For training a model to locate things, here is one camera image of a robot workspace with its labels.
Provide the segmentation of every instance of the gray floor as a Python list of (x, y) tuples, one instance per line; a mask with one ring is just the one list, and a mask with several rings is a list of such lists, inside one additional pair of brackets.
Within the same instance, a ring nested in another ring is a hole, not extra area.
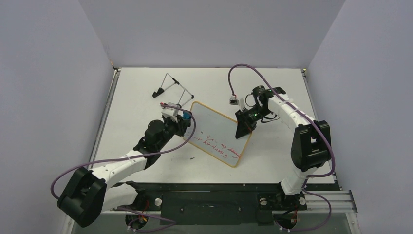
[[(299, 222), (295, 228), (314, 227), (324, 221), (327, 214), (299, 214)], [(81, 228), (74, 226), (72, 234), (131, 234), (126, 231), (124, 214), (101, 214), (100, 217), (89, 227)], [(158, 220), (149, 220), (142, 230), (159, 227)], [(176, 225), (165, 230), (158, 231), (160, 234), (274, 234), (280, 233), (276, 226), (258, 226), (255, 223), (241, 225)], [(350, 234), (350, 228), (345, 214), (332, 214), (330, 221), (312, 232), (300, 232), (301, 234)]]

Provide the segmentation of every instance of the robotic arm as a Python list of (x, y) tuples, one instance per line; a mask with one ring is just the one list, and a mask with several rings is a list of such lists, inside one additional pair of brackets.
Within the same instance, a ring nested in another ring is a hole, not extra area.
[[(184, 113), (182, 117), (178, 115), (177, 109), (168, 107), (162, 110), (162, 119), (163, 121), (151, 121), (145, 136), (121, 158), (160, 152), (174, 135), (182, 137), (191, 122), (188, 114)], [(81, 227), (89, 226), (102, 211), (133, 204), (138, 191), (126, 183), (120, 186), (116, 186), (116, 183), (150, 167), (160, 156), (138, 157), (90, 170), (81, 167), (73, 173), (57, 201), (57, 206)]]
[[(240, 110), (235, 113), (238, 121), (235, 137), (240, 138), (251, 133), (257, 127), (257, 121), (269, 113), (278, 115), (287, 127), (294, 131), (291, 147), (291, 159), (294, 167), (282, 180), (281, 187), (285, 195), (295, 195), (302, 191), (307, 176), (313, 174), (325, 162), (329, 161), (331, 155), (313, 125), (286, 104), (289, 101), (297, 109), (286, 92), (280, 87), (276, 87), (274, 90), (285, 101), (273, 95), (271, 89), (265, 89), (264, 86), (258, 86), (252, 90), (255, 105), (251, 109), (245, 109), (244, 101), (241, 99), (239, 102)], [(316, 121), (307, 114), (305, 115), (315, 123), (328, 143), (331, 144), (328, 123)]]

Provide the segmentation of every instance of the white table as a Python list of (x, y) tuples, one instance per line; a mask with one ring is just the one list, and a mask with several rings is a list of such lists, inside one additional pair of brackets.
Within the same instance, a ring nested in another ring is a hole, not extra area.
[[(195, 95), (193, 101), (233, 118), (238, 107), (229, 105), (228, 68), (122, 68), (114, 91), (95, 160), (117, 158), (133, 148), (144, 135), (148, 123), (161, 119), (160, 102), (177, 102), (182, 89), (172, 86), (157, 98), (152, 98), (165, 73), (171, 74)], [(300, 69), (259, 69), (273, 86), (283, 88), (290, 98), (314, 116), (310, 98)], [(264, 85), (252, 70), (237, 68), (231, 74), (235, 93), (245, 97), (251, 90)], [(167, 78), (166, 85), (171, 83)], [(192, 101), (183, 106), (189, 109)], [(148, 169), (135, 173), (124, 181), (150, 183), (278, 183), (293, 167), (290, 149), (293, 132), (279, 121), (257, 123), (249, 145), (238, 166), (231, 168), (207, 153), (187, 144), (181, 149), (162, 155)], [(163, 148), (171, 149), (182, 143), (175, 136)], [(324, 174), (328, 163), (317, 170)], [(309, 183), (333, 183), (333, 177), (314, 178)]]

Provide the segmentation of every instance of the bolt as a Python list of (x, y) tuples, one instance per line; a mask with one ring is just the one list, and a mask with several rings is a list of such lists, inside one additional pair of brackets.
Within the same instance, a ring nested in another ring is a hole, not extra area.
[(157, 198), (155, 199), (155, 206), (160, 206), (162, 204), (162, 199)]
[(306, 201), (305, 201), (304, 197), (300, 197), (299, 202), (300, 202), (300, 205), (302, 205), (302, 206), (306, 204)]

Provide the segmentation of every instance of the gray wall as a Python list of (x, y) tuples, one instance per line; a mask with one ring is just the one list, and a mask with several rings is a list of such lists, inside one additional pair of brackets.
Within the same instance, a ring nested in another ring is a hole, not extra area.
[(411, 0), (347, 0), (308, 68), (364, 234), (412, 232), (412, 9)]
[(0, 32), (1, 233), (57, 234), (50, 183), (88, 160), (113, 68), (76, 0), (2, 1)]
[(79, 0), (115, 66), (304, 68), (344, 0)]

